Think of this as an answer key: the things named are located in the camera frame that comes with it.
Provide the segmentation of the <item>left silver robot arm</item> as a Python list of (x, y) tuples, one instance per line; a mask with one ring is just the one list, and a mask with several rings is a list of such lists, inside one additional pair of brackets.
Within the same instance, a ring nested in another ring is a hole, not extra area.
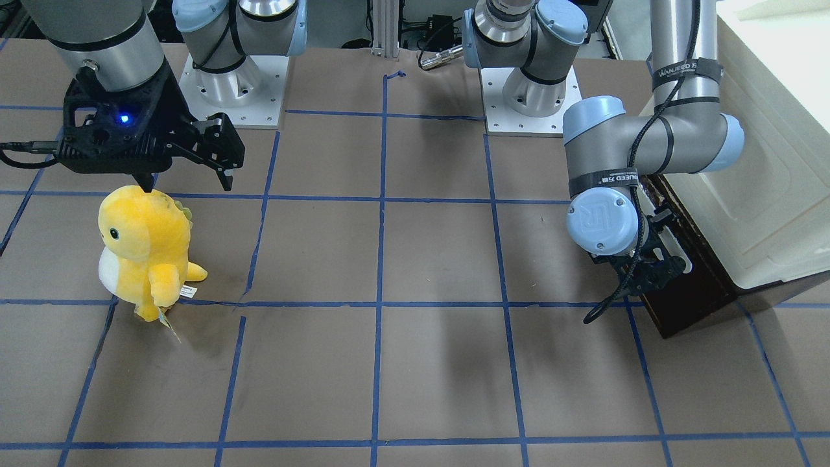
[[(637, 197), (650, 174), (720, 171), (739, 159), (744, 130), (720, 109), (724, 70), (717, 59), (714, 1), (652, 1), (650, 116), (628, 114), (620, 98), (579, 101), (563, 115), (573, 241), (599, 260), (621, 260), (610, 296), (641, 294), (656, 267), (674, 277), (673, 259), (646, 259), (652, 225)], [(504, 97), (517, 112), (548, 116), (560, 108), (566, 77), (589, 32), (569, 1), (479, 1), (464, 12), (466, 65), (512, 69)]]

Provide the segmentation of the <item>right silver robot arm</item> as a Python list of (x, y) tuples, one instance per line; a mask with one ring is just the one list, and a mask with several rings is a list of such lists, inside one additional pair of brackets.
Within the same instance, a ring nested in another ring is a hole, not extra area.
[(307, 44), (305, 1), (174, 1), (189, 48), (185, 71), (207, 110), (184, 95), (141, 1), (25, 1), (73, 73), (55, 142), (4, 144), (52, 154), (79, 174), (127, 174), (145, 192), (175, 157), (216, 172), (226, 191), (243, 167), (241, 118), (231, 109), (270, 102), (272, 80), (255, 58), (298, 56)]

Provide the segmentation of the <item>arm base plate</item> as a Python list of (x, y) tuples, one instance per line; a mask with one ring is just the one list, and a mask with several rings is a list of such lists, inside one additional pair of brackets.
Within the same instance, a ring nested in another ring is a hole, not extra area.
[(222, 74), (199, 71), (187, 57), (179, 88), (199, 121), (226, 114), (237, 129), (276, 129), (281, 122), (290, 58), (249, 56)]
[(480, 70), (481, 95), (490, 136), (563, 136), (564, 112), (582, 100), (575, 69), (563, 82), (531, 82), (512, 67)]

